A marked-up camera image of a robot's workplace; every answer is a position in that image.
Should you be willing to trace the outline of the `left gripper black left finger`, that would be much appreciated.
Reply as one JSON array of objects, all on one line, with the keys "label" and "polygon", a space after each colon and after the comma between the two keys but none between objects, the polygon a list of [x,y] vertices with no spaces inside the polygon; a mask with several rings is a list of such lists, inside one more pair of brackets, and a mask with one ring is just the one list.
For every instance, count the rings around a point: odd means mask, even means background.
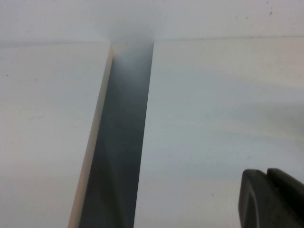
[{"label": "left gripper black left finger", "polygon": [[243,171],[238,212],[242,228],[286,228],[293,216],[271,184],[259,170]]}]

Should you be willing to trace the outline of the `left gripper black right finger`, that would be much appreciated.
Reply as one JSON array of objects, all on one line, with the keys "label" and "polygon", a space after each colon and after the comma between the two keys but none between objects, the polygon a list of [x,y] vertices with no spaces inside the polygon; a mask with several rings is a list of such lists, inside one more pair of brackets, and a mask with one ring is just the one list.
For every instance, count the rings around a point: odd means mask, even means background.
[{"label": "left gripper black right finger", "polygon": [[288,214],[304,227],[304,184],[277,169],[269,168],[267,177],[278,190],[284,202],[288,205]]}]

